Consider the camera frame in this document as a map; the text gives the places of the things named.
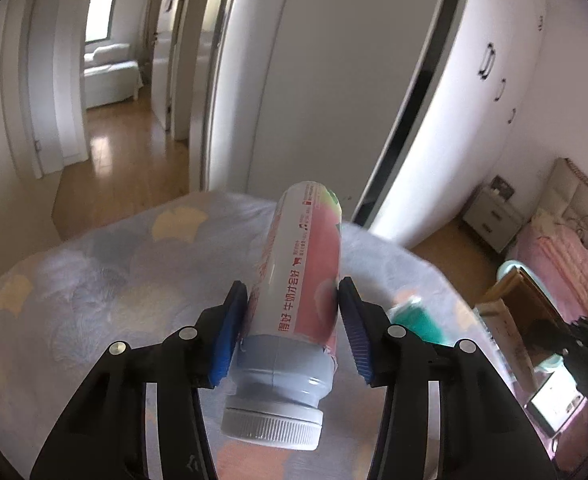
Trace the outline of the brown cardboard piece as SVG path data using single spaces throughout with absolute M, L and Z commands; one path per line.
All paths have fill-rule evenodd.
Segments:
M 533 393 L 538 386 L 535 366 L 552 356 L 534 343 L 537 322 L 564 329 L 559 311 L 521 268 L 512 268 L 474 307 L 521 388 Z

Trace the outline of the green small box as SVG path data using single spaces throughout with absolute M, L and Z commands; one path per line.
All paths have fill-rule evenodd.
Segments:
M 430 344 L 446 342 L 444 333 L 428 314 L 421 296 L 411 294 L 407 298 L 400 299 L 388 310 L 388 317 L 390 322 L 405 326 L 425 342 Z

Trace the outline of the grey bedside nightstand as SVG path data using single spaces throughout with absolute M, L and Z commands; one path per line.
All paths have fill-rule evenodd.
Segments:
M 478 188 L 462 220 L 495 252 L 504 252 L 522 229 L 522 216 L 488 186 Z

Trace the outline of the white sofa in far room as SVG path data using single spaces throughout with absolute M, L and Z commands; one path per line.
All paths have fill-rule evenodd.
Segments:
M 108 44 L 85 53 L 83 77 L 86 108 L 136 100 L 143 87 L 130 44 Z

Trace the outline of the bed with pink blanket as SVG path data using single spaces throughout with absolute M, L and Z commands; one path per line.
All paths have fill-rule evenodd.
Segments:
M 587 185 L 587 178 L 567 159 Z M 562 318 L 588 318 L 588 226 L 553 217 L 535 207 L 532 218 L 518 234 L 513 255 L 536 274 Z

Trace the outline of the light blue laundry basket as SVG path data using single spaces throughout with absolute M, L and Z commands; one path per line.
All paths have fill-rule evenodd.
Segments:
M 529 332 L 538 321 L 563 323 L 556 304 L 525 266 L 506 262 L 500 270 L 501 278 L 494 287 L 495 300 L 501 300 L 507 307 L 534 369 L 543 370 L 544 367 L 548 367 L 553 370 L 556 364 L 548 365 L 546 361 L 557 361 L 558 358 L 554 358 L 549 350 L 535 346 Z

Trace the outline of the window in far room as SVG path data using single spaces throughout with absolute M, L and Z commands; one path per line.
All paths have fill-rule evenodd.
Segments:
M 84 40 L 95 44 L 110 38 L 116 0 L 90 0 Z

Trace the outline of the beige upholstered headboard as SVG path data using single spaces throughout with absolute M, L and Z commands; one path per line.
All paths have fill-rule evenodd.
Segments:
M 588 226 L 588 186 L 565 158 L 557 158 L 538 202 L 538 208 L 564 220 Z

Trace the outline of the pink yogurt bottle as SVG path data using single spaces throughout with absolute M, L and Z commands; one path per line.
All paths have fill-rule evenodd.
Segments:
M 274 216 L 230 368 L 221 430 L 244 442 L 313 451 L 336 370 L 341 205 L 318 182 L 288 188 Z

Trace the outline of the white wardrobe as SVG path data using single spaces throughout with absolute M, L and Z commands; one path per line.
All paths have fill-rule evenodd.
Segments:
M 318 181 L 345 219 L 405 247 L 489 177 L 546 13 L 544 0 L 193 1 L 193 190 L 275 200 Z

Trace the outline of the laptop computer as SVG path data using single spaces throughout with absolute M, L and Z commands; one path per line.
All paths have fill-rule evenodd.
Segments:
M 525 411 L 547 437 L 554 437 L 584 399 L 573 375 L 561 362 L 529 399 Z

